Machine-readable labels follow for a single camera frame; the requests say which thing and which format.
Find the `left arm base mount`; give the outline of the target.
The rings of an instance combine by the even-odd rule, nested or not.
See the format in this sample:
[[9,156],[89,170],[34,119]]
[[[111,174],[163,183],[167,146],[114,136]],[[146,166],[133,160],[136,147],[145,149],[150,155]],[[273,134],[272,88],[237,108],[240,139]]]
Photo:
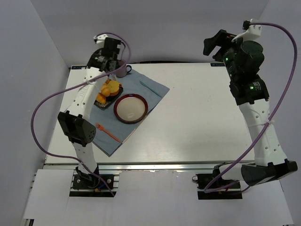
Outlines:
[[[106,182],[108,187],[111,189],[113,194],[116,194],[118,184],[119,184],[119,175],[114,174],[102,174],[100,177]],[[70,197],[110,197],[112,194],[104,184],[104,182],[98,178],[96,181],[89,181],[82,178],[78,173],[74,173],[71,188],[70,188]]]

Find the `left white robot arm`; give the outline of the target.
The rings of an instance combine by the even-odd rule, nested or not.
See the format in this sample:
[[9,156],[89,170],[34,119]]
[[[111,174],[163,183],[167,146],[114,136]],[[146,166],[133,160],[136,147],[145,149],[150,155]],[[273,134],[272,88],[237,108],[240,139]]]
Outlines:
[[118,68],[117,57],[121,45],[120,40],[110,38],[107,34],[95,36],[94,41],[100,48],[91,55],[87,63],[84,86],[78,90],[67,110],[58,115],[63,133],[72,143],[77,159],[81,161],[76,172],[88,188],[96,188],[100,183],[97,177],[99,168],[92,148],[96,127],[89,122],[90,114],[96,97],[108,78],[107,73]]

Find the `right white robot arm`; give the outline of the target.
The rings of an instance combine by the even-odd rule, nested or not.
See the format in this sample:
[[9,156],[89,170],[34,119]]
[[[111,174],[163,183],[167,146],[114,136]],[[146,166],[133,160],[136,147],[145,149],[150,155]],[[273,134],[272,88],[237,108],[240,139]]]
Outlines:
[[230,91],[246,122],[254,152],[252,163],[240,160],[215,167],[212,181],[205,192],[213,192],[213,184],[228,180],[231,185],[243,181],[249,186],[279,180],[297,171],[295,161],[288,160],[278,140],[273,123],[276,110],[269,105],[269,92],[258,72],[264,61],[263,47],[256,40],[262,32],[263,22],[254,19],[243,23],[243,32],[235,35],[220,30],[204,40],[203,54],[218,51],[213,59],[225,65],[230,78]]

